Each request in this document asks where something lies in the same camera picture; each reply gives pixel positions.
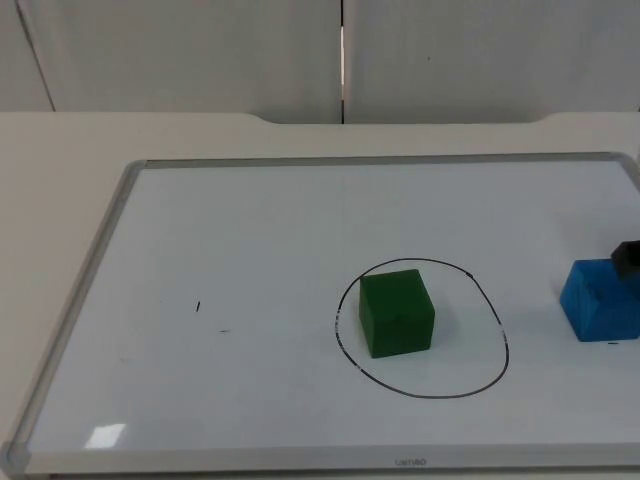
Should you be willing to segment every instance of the green wooden block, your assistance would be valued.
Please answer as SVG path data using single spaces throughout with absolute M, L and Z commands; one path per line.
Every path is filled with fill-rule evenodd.
M 373 358 L 428 350 L 434 318 L 418 270 L 360 279 L 360 323 Z

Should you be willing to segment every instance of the black marker line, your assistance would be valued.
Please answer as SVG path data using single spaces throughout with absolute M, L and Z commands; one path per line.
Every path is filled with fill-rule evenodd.
M 485 299 L 485 301 L 489 304 L 489 308 L 491 308 L 491 312 L 493 313 L 493 316 L 496 319 L 496 322 L 498 323 L 498 326 L 500 327 L 500 331 L 502 332 L 502 340 L 504 341 L 504 365 L 502 367 L 502 370 L 500 371 L 500 373 L 498 374 L 498 376 L 496 378 L 494 378 L 491 382 L 489 382 L 487 385 L 477 388 L 476 390 L 472 390 L 470 392 L 464 392 L 464 393 L 455 393 L 452 395 L 420 395 L 417 393 L 411 393 L 411 392 L 407 392 L 405 390 L 401 390 L 399 388 L 396 387 L 392 387 L 391 385 L 388 385 L 386 383 L 384 383 L 382 380 L 377 379 L 376 377 L 374 377 L 372 374 L 370 374 L 369 372 L 367 372 L 364 368 L 362 368 L 358 362 L 355 361 L 355 359 L 349 355 L 349 352 L 347 352 L 347 349 L 344 347 L 344 345 L 342 344 L 342 339 L 340 338 L 340 312 L 342 311 L 342 304 L 344 303 L 344 300 L 347 298 L 347 295 L 349 294 L 349 291 L 353 288 L 353 286 L 358 283 L 358 281 L 360 281 L 360 279 L 362 277 L 364 277 L 365 275 L 367 275 L 369 272 L 372 272 L 373 270 L 375 270 L 376 268 L 380 268 L 383 267 L 385 265 L 389 265 L 390 263 L 395 263 L 395 262 L 405 262 L 405 261 L 418 261 L 418 262 L 431 262 L 431 263 L 439 263 L 440 265 L 446 265 L 447 267 L 451 267 L 454 268 L 462 273 L 464 273 L 467 277 L 469 277 L 471 280 L 473 280 L 473 283 L 475 283 L 476 287 L 478 287 L 478 290 L 480 290 L 480 293 L 482 294 L 483 298 Z M 448 399 L 448 398 L 464 398 L 464 397 L 470 397 L 472 395 L 476 395 L 477 393 L 480 392 L 484 392 L 485 390 L 493 387 L 496 383 L 498 383 L 502 377 L 504 377 L 504 374 L 507 373 L 507 369 L 509 368 L 509 342 L 507 340 L 507 334 L 504 331 L 504 326 L 502 325 L 502 321 L 500 320 L 500 317 L 498 316 L 498 313 L 496 312 L 496 309 L 493 308 L 493 304 L 491 303 L 491 301 L 489 300 L 489 297 L 487 297 L 487 294 L 484 293 L 484 290 L 482 290 L 482 287 L 480 286 L 480 284 L 478 283 L 478 281 L 473 277 L 473 275 L 466 271 L 464 268 L 459 267 L 457 265 L 454 265 L 453 263 L 449 263 L 449 262 L 444 262 L 442 260 L 435 260 L 433 258 L 420 258 L 420 257 L 407 257 L 407 258 L 396 258 L 395 260 L 388 260 L 386 262 L 382 262 L 378 265 L 375 265 L 371 268 L 369 268 L 367 271 L 365 271 L 364 273 L 360 274 L 359 276 L 357 276 L 355 278 L 355 280 L 353 280 L 349 286 L 347 287 L 347 289 L 344 291 L 344 293 L 342 294 L 342 297 L 340 298 L 340 303 L 338 304 L 338 311 L 336 312 L 336 322 L 335 322 L 335 333 L 336 333 L 336 340 L 338 341 L 338 346 L 340 347 L 340 350 L 342 350 L 342 353 L 344 353 L 344 355 L 347 357 L 347 359 L 358 369 L 360 370 L 360 372 L 362 372 L 362 374 L 367 377 L 368 379 L 374 381 L 375 383 L 377 383 L 378 385 L 391 390 L 393 392 L 399 393 L 400 395 L 405 395 L 407 397 L 412 397 L 412 398 L 423 398 L 423 399 L 431 399 L 431 400 L 440 400 L 440 399 Z

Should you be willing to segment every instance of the white surface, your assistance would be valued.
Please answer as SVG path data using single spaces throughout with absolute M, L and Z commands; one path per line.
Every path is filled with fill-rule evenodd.
M 340 122 L 339 0 L 20 0 L 58 111 Z
M 346 122 L 637 111 L 637 0 L 345 0 Z
M 144 171 L 29 449 L 81 451 L 110 425 L 104 448 L 133 452 L 640 442 L 637 342 L 582 344 L 558 303 L 572 261 L 640 237 L 638 218 L 617 163 Z M 511 365 L 486 392 L 406 398 L 340 352 L 342 291 L 413 255 L 464 266 L 503 320 Z M 447 333 L 375 368 L 425 393 L 488 383 L 504 355 L 488 306 L 464 274 L 420 268 Z
M 0 111 L 51 106 L 13 0 L 0 0 Z
M 638 114 L 562 114 L 523 125 L 278 126 L 237 114 L 0 113 L 0 364 L 11 365 L 0 369 L 0 433 L 10 438 L 66 295 L 132 159 L 575 151 L 635 158 L 638 142 Z

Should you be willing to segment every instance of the blue cube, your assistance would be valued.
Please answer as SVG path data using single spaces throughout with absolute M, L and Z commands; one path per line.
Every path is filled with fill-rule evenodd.
M 581 342 L 630 340 L 640 336 L 640 298 L 634 278 L 621 281 L 613 262 L 578 260 L 560 295 L 560 304 Z

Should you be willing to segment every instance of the table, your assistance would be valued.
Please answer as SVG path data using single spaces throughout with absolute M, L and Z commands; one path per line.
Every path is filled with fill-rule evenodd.
M 39 356 L 124 166 L 142 158 L 615 151 L 637 157 L 636 114 L 523 125 L 284 126 L 247 115 L 0 115 L 0 432 Z

